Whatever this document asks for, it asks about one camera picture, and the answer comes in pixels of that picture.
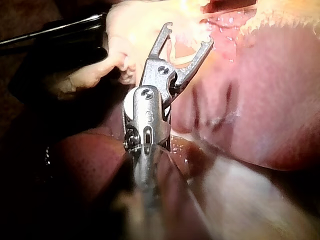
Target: yellow fat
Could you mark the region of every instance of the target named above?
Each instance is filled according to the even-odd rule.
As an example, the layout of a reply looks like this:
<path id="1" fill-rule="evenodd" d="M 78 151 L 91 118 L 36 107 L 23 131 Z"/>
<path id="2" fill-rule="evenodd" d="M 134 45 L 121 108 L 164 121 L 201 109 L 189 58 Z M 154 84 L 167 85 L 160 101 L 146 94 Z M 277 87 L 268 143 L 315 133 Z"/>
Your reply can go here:
<path id="1" fill-rule="evenodd" d="M 320 22 L 319 0 L 259 0 L 256 14 L 240 28 L 241 35 L 247 35 L 261 26 L 317 26 Z"/>

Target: metal screw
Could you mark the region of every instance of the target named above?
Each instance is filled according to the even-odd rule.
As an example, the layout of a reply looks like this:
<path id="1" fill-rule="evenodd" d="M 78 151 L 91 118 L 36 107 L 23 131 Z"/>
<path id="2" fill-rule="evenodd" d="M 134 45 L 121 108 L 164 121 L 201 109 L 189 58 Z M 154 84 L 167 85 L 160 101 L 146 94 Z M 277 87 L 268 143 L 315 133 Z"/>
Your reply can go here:
<path id="1" fill-rule="evenodd" d="M 158 72 L 162 75 L 167 75 L 169 73 L 169 68 L 165 67 L 165 66 L 160 66 L 158 68 Z"/>
<path id="2" fill-rule="evenodd" d="M 164 100 L 169 97 L 168 94 L 165 93 L 165 92 L 163 92 L 163 93 L 161 94 L 161 96 L 162 96 L 162 99 L 164 99 Z"/>
<path id="3" fill-rule="evenodd" d="M 140 137 L 135 129 L 128 129 L 124 136 L 123 146 L 125 150 L 131 149 L 140 143 Z"/>
<path id="4" fill-rule="evenodd" d="M 145 89 L 142 91 L 141 96 L 145 96 L 146 100 L 150 100 L 154 97 L 154 91 L 152 91 L 151 89 Z"/>

